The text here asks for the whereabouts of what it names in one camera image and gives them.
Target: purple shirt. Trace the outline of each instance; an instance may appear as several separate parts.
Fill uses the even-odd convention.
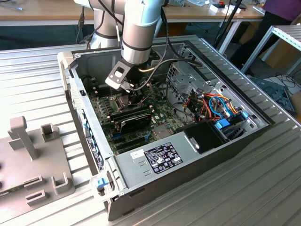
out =
[[[293,21],[301,13],[301,0],[267,0],[264,9],[269,13]]]

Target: wooden table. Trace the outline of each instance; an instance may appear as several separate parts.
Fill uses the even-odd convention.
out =
[[[0,7],[0,26],[32,26],[32,25],[68,25],[77,24],[81,14],[81,6],[73,0],[19,0],[23,11]],[[220,48],[224,53],[236,30],[243,21],[261,21],[263,15],[247,5],[233,18],[233,25]],[[165,7],[169,23],[182,22],[222,22],[223,13],[214,13],[207,5],[199,7],[189,2],[184,7]],[[85,9],[85,24],[93,24],[94,15],[90,8]]]

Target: metal shelf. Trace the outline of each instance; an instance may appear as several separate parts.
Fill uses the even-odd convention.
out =
[[[294,46],[296,49],[301,51],[301,26],[300,25],[288,25],[288,26],[271,26],[267,33],[264,35],[254,52],[251,54],[241,72],[245,73],[247,69],[251,66],[253,61],[256,59],[264,45],[268,42],[270,37],[275,34],[282,40],[286,41],[290,45]],[[295,65],[288,71],[290,74],[296,66],[301,62],[299,60]]]

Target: person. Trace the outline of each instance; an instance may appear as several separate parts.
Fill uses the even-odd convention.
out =
[[[267,0],[264,9],[266,10],[264,18],[260,22],[259,28],[254,36],[245,44],[241,45],[230,58],[230,61],[238,69],[243,67],[243,64],[246,63],[272,25],[290,25],[292,21],[297,18],[301,13],[301,0]],[[271,47],[277,40],[278,37],[273,35],[263,47],[260,54]],[[248,70],[246,74],[252,75],[252,72]]]

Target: cardboard box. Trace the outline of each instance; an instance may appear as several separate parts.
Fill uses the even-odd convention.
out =
[[[245,44],[249,41],[257,31],[260,22],[250,22],[248,28],[246,29],[245,33],[239,39],[240,44]]]
[[[299,58],[299,50],[286,41],[280,40],[265,62],[273,68],[287,68]]]

